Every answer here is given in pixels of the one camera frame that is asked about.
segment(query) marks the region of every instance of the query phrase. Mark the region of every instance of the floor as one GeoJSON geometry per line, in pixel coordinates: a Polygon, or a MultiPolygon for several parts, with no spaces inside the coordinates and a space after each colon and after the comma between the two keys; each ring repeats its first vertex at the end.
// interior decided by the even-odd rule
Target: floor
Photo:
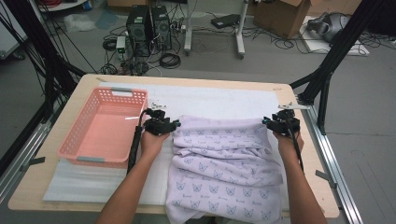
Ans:
{"type": "MultiPolygon", "coordinates": [[[[93,68],[98,70],[104,64],[103,37],[123,25],[126,19],[114,17],[101,8],[88,12],[73,8],[55,16],[61,19],[71,13],[85,13],[96,22],[108,21],[100,24],[102,29],[69,34],[93,68]]],[[[207,17],[197,19],[197,22],[210,27],[207,17]]],[[[251,18],[247,18],[247,26],[252,26],[251,18]]],[[[64,35],[61,39],[72,64],[91,73],[92,69],[64,35]]],[[[302,54],[296,47],[280,49],[269,35],[259,35],[255,39],[245,37],[246,56],[243,60],[235,54],[233,36],[203,32],[194,35],[194,43],[197,47],[192,49],[190,57],[182,51],[178,54],[181,58],[179,68],[166,70],[160,67],[161,74],[150,69],[146,76],[291,83],[315,71],[326,56],[302,54]],[[193,77],[186,76],[184,71],[190,71],[188,74],[193,74],[193,77]]],[[[305,50],[303,43],[297,41],[294,44],[305,50]]],[[[391,165],[396,159],[396,151],[393,150],[396,50],[383,46],[367,49],[370,51],[368,57],[347,56],[334,73],[326,132],[363,222],[394,223],[396,173],[391,165]]],[[[0,61],[0,92],[1,157],[44,98],[28,60],[0,61]]],[[[97,216],[97,213],[11,211],[7,208],[9,197],[0,204],[2,223],[29,223],[32,220],[40,220],[41,223],[90,223],[97,216]]],[[[342,215],[328,221],[347,223],[342,215]]]]}

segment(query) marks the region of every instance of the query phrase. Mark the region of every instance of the hand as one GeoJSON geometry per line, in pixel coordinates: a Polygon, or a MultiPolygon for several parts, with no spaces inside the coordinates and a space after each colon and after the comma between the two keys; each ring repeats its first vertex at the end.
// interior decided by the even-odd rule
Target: hand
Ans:
{"type": "MultiPolygon", "coordinates": [[[[285,136],[280,133],[273,132],[273,134],[277,139],[278,149],[282,160],[298,161],[297,153],[294,149],[293,140],[289,136],[285,136]]],[[[304,140],[301,137],[300,132],[294,133],[294,136],[297,139],[300,151],[303,151],[304,140]]]]}
{"type": "Polygon", "coordinates": [[[154,135],[149,132],[144,132],[142,134],[142,138],[140,139],[141,148],[142,148],[142,156],[149,157],[151,159],[155,159],[157,155],[160,153],[161,148],[163,147],[163,141],[169,136],[169,133],[163,134],[161,136],[154,135]]]}

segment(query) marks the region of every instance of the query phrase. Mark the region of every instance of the computer tower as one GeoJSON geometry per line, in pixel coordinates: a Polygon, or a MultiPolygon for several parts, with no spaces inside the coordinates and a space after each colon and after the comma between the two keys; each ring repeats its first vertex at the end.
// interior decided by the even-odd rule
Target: computer tower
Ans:
{"type": "Polygon", "coordinates": [[[165,6],[151,9],[152,22],[154,23],[154,38],[157,50],[172,48],[171,29],[168,13],[165,6]]]}
{"type": "Polygon", "coordinates": [[[150,55],[150,42],[153,39],[151,18],[148,6],[132,6],[126,22],[126,29],[131,41],[134,56],[150,55]]]}

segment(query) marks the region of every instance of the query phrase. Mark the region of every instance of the plastic basket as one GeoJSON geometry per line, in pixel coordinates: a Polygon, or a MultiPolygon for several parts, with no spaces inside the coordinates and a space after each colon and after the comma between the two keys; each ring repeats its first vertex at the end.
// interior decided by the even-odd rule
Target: plastic basket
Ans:
{"type": "Polygon", "coordinates": [[[59,157],[79,165],[126,168],[135,126],[147,106],[147,91],[95,88],[59,148],[59,157]]]}

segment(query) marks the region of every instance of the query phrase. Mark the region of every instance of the cloth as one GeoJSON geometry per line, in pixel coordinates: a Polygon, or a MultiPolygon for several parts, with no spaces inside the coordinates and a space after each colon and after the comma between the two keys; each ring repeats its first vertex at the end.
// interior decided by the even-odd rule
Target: cloth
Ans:
{"type": "Polygon", "coordinates": [[[279,222],[282,174],[261,120],[179,120],[166,195],[170,222],[181,224],[206,213],[279,222]]]}

